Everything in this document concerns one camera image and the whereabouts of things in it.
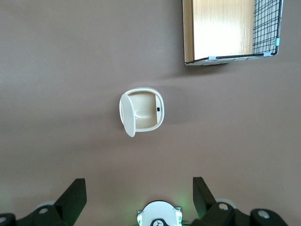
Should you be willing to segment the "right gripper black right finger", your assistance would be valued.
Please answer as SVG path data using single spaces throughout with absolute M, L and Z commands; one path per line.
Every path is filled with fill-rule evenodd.
M 274 211 L 253 209 L 249 215 L 226 202 L 217 202 L 202 177 L 193 178 L 194 226 L 286 226 Z

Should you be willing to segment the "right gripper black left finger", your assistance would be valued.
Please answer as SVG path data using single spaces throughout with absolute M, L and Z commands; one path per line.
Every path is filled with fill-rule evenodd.
M 1 213 L 2 226 L 73 226 L 87 203 L 86 181 L 75 179 L 51 205 L 43 205 L 21 219 L 13 213 Z

